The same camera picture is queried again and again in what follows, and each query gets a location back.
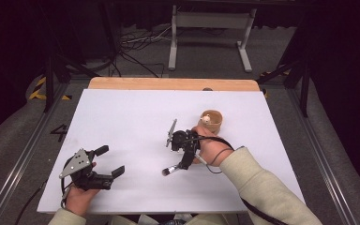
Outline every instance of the black strap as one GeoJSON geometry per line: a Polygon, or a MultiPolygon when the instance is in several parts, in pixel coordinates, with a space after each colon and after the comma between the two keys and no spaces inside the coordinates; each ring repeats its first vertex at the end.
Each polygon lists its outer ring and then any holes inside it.
{"type": "Polygon", "coordinates": [[[219,137],[205,137],[205,136],[200,136],[199,140],[203,140],[203,139],[210,139],[216,142],[220,142],[220,143],[224,143],[227,144],[229,147],[231,147],[231,149],[233,150],[233,147],[224,139],[219,138],[219,137]]]}
{"type": "Polygon", "coordinates": [[[260,211],[259,209],[257,209],[255,206],[251,205],[249,202],[247,202],[246,200],[242,199],[242,202],[244,203],[244,205],[247,206],[247,209],[249,209],[252,213],[254,213],[255,215],[257,215],[259,218],[263,218],[264,220],[272,223],[272,224],[276,224],[276,225],[287,225],[286,223],[274,218],[274,217],[270,217],[268,215],[266,215],[264,212],[260,211]]]}

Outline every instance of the human hand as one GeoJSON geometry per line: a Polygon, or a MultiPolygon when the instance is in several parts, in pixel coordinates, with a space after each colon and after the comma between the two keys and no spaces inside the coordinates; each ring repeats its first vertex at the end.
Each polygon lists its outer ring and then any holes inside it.
{"type": "MultiPolygon", "coordinates": [[[[218,137],[206,127],[196,126],[193,127],[192,130],[197,132],[200,136],[218,137]]],[[[233,150],[227,144],[211,139],[200,140],[200,146],[200,157],[202,157],[203,160],[205,160],[209,165],[212,166],[219,166],[221,162],[233,152],[233,150]]],[[[198,163],[200,161],[197,158],[194,158],[193,162],[198,163]]]]}
{"type": "Polygon", "coordinates": [[[74,185],[70,186],[69,194],[67,195],[66,209],[72,213],[84,217],[86,216],[87,209],[90,202],[100,192],[99,189],[77,188],[74,185]]]}

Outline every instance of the black cable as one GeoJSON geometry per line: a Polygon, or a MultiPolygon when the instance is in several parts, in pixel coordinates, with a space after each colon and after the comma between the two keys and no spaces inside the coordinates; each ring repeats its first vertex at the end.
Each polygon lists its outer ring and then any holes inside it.
{"type": "Polygon", "coordinates": [[[152,43],[157,43],[164,39],[169,34],[169,28],[164,29],[163,31],[156,31],[149,33],[148,36],[145,36],[146,32],[142,33],[140,36],[136,37],[133,33],[127,33],[124,34],[121,37],[121,44],[127,44],[121,45],[124,50],[130,51],[130,50],[142,50],[145,47],[149,46],[152,43]]]}
{"type": "Polygon", "coordinates": [[[210,140],[213,140],[213,141],[216,141],[216,142],[224,143],[233,150],[233,147],[226,140],[224,140],[222,138],[219,138],[219,137],[205,137],[205,136],[199,135],[198,138],[185,140],[184,143],[193,142],[193,141],[199,141],[199,140],[205,140],[205,139],[210,139],[210,140]]]}
{"type": "Polygon", "coordinates": [[[244,205],[255,215],[257,215],[259,218],[263,218],[264,220],[272,223],[272,224],[276,224],[276,225],[287,225],[286,223],[274,218],[274,217],[270,217],[268,215],[266,215],[264,212],[260,211],[258,208],[256,208],[255,206],[251,205],[249,202],[247,202],[246,200],[242,199],[242,202],[244,203],[244,205]]]}
{"type": "Polygon", "coordinates": [[[112,65],[115,67],[115,69],[113,70],[112,74],[113,74],[115,71],[118,71],[119,77],[122,77],[121,71],[119,71],[119,69],[118,69],[118,67],[116,66],[116,64],[115,64],[115,63],[112,63],[112,65]]]}
{"type": "Polygon", "coordinates": [[[229,151],[229,150],[233,151],[232,148],[224,148],[223,150],[221,150],[220,152],[218,152],[217,155],[215,156],[215,158],[213,158],[213,160],[212,160],[212,162],[211,162],[210,164],[213,165],[213,163],[216,161],[216,159],[218,159],[218,156],[220,156],[221,153],[223,153],[224,151],[229,151]]]}
{"type": "MultiPolygon", "coordinates": [[[[93,71],[93,72],[98,72],[104,68],[109,67],[112,62],[113,62],[113,60],[110,59],[108,62],[103,63],[102,65],[99,65],[97,67],[87,67],[87,69],[89,69],[90,71],[93,71]]],[[[79,71],[78,69],[69,68],[69,67],[66,67],[66,69],[72,74],[83,74],[83,72],[79,71]]]]}
{"type": "Polygon", "coordinates": [[[133,58],[132,56],[124,53],[124,52],[121,52],[120,55],[126,59],[126,57],[124,57],[124,55],[126,55],[127,57],[131,58],[132,60],[134,60],[137,64],[139,64],[140,66],[144,67],[145,69],[147,69],[148,71],[150,71],[154,76],[156,76],[157,78],[159,78],[159,76],[153,71],[151,70],[149,67],[146,67],[143,63],[139,62],[137,59],[133,58]]]}
{"type": "Polygon", "coordinates": [[[22,211],[20,212],[20,214],[17,216],[16,222],[14,223],[15,225],[19,224],[20,219],[22,218],[22,215],[25,211],[25,209],[27,208],[28,204],[35,198],[35,196],[45,187],[46,183],[48,182],[48,179],[46,179],[42,185],[40,185],[40,187],[34,192],[34,194],[28,199],[27,203],[24,205],[24,207],[22,208],[22,211]]]}
{"type": "MultiPolygon", "coordinates": [[[[64,194],[65,194],[65,190],[70,186],[70,185],[72,185],[74,182],[72,182],[71,181],[71,183],[69,183],[69,185],[67,185],[66,187],[63,187],[64,186],[64,178],[63,179],[61,179],[61,185],[62,185],[62,192],[63,192],[63,197],[64,197],[64,194]]],[[[67,196],[66,196],[66,198],[62,198],[61,199],[61,202],[60,202],[60,206],[62,207],[62,208],[65,208],[65,204],[67,203],[67,196]]]]}
{"type": "Polygon", "coordinates": [[[61,179],[61,194],[64,195],[65,188],[64,188],[64,178],[61,179]]]}
{"type": "Polygon", "coordinates": [[[113,71],[111,71],[111,65],[108,66],[108,76],[109,77],[113,76],[113,71]]]}
{"type": "Polygon", "coordinates": [[[220,171],[220,172],[214,172],[214,171],[212,171],[212,169],[210,169],[209,165],[207,165],[207,164],[206,164],[206,168],[209,170],[210,173],[213,173],[213,174],[223,173],[222,171],[220,171]]]}
{"type": "Polygon", "coordinates": [[[163,76],[163,70],[165,70],[165,65],[163,63],[155,63],[155,64],[143,64],[145,66],[162,66],[162,70],[160,71],[160,78],[163,76]]]}

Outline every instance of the metal rail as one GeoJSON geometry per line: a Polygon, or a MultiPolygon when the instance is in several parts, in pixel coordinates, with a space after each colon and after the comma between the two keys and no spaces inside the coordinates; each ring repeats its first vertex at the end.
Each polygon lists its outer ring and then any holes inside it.
{"type": "Polygon", "coordinates": [[[323,180],[325,181],[325,184],[328,187],[329,193],[332,196],[333,202],[335,203],[335,207],[341,217],[341,220],[343,221],[343,224],[349,224],[349,225],[358,224],[357,221],[355,220],[355,217],[353,216],[353,213],[349,205],[347,204],[343,192],[341,191],[341,188],[338,184],[338,180],[336,179],[328,161],[326,160],[325,154],[317,139],[317,136],[315,135],[315,131],[312,128],[312,125],[309,123],[308,118],[303,116],[303,113],[299,108],[299,98],[295,90],[288,89],[287,91],[291,103],[294,109],[297,111],[297,116],[301,124],[303,125],[308,135],[308,138],[312,144],[314,150],[312,153],[321,171],[323,180]]]}
{"type": "Polygon", "coordinates": [[[55,108],[57,107],[58,102],[60,102],[59,99],[61,98],[61,96],[64,95],[67,87],[68,87],[67,83],[57,84],[57,90],[55,91],[54,102],[51,108],[47,112],[41,115],[33,134],[28,140],[27,145],[22,150],[22,154],[20,155],[13,169],[9,173],[7,181],[2,186],[2,189],[0,191],[0,217],[5,207],[7,206],[11,195],[13,194],[17,185],[19,184],[24,171],[29,161],[31,160],[31,157],[34,155],[35,151],[37,150],[38,142],[41,138],[41,135],[45,130],[45,127],[47,126],[55,108]]]}

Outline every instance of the human arm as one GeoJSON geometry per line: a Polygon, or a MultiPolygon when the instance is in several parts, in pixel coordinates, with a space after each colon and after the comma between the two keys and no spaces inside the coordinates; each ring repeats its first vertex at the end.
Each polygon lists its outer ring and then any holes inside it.
{"type": "MultiPolygon", "coordinates": [[[[215,136],[203,127],[195,127],[193,130],[205,137],[215,136]]],[[[209,164],[221,149],[228,147],[212,140],[200,140],[200,145],[200,156],[209,164]]],[[[287,224],[321,224],[275,175],[259,165],[246,147],[222,152],[212,165],[219,166],[227,175],[242,199],[266,215],[287,224]]],[[[251,212],[249,214],[254,224],[270,224],[251,212]]]]}
{"type": "Polygon", "coordinates": [[[86,223],[87,209],[90,202],[100,191],[99,189],[83,190],[82,188],[70,187],[71,190],[67,195],[67,203],[65,209],[59,209],[55,213],[49,225],[70,224],[83,225],[86,223]]]}

